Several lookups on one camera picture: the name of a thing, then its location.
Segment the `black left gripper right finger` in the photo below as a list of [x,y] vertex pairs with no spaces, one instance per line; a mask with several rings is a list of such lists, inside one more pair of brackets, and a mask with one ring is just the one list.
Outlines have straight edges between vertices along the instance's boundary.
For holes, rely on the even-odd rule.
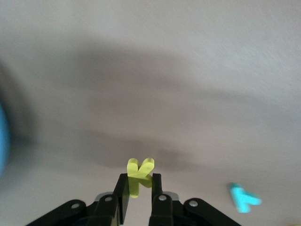
[[152,175],[150,226],[240,226],[239,223],[200,198],[184,203],[177,194],[162,190],[161,174]]

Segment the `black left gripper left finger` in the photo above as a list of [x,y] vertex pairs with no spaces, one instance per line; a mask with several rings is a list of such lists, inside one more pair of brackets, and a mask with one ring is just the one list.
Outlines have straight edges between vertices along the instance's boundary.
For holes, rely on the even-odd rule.
[[124,224],[129,201],[127,174],[120,174],[115,189],[96,197],[89,206],[81,200],[70,200],[45,215],[30,226],[120,226]]

